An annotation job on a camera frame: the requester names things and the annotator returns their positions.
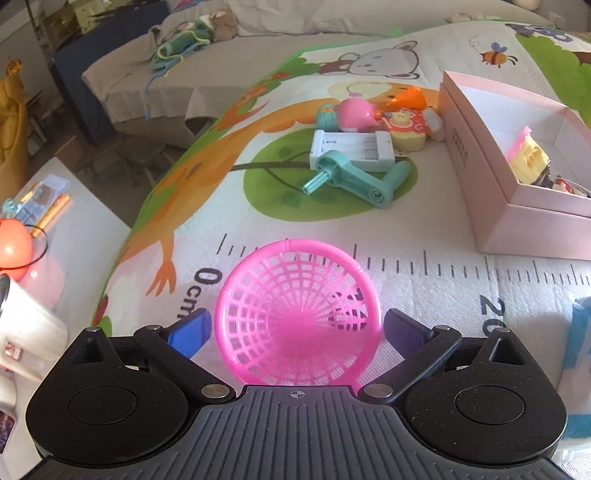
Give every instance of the play mat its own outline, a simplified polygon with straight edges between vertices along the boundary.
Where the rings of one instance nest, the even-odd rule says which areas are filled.
[[[410,155],[413,172],[385,210],[328,186],[310,197],[300,191],[313,176],[309,150],[321,104],[383,104],[418,85],[435,105],[444,70],[559,100],[591,125],[591,44],[548,28],[465,22],[300,53],[246,92],[148,196],[95,322],[128,335],[199,307],[211,311],[245,255],[279,239],[313,238],[359,261],[384,310],[466,336],[511,327],[556,384],[571,301],[591,292],[591,263],[478,253],[443,143]],[[241,389],[213,337],[194,360]],[[383,342],[362,382],[399,360]]]

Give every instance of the yellow toy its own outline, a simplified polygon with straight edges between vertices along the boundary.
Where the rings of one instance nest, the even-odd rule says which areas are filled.
[[[517,180],[526,185],[538,185],[547,176],[550,159],[530,133],[531,129],[525,127],[506,159]]]
[[[390,132],[392,144],[403,152],[417,152],[425,148],[427,127],[420,111],[401,110],[382,119],[384,130]]]
[[[438,142],[445,140],[443,120],[437,111],[429,105],[427,96],[421,87],[412,86],[402,90],[384,106],[384,111],[392,113],[400,111],[418,112],[421,115],[421,122],[426,127],[424,131],[421,130],[419,133],[425,133],[428,137]]]

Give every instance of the cartoon bee print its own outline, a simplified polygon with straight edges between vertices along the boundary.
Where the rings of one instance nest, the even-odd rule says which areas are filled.
[[[501,47],[497,42],[491,44],[491,50],[481,53],[482,61],[489,65],[494,65],[501,68],[501,65],[510,61],[513,65],[519,61],[517,57],[513,55],[506,55],[507,47]]]

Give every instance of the open pink gift box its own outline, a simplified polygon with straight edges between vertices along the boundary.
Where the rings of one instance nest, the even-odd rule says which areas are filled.
[[[445,72],[439,111],[480,251],[591,260],[591,199],[519,183],[505,153],[525,126],[556,174],[591,187],[591,130],[568,107]]]

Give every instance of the pink plastic basket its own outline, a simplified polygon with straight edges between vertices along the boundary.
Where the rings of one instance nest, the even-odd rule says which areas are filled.
[[[348,254],[313,240],[260,248],[217,300],[215,334],[246,384],[352,385],[381,340],[378,295]]]

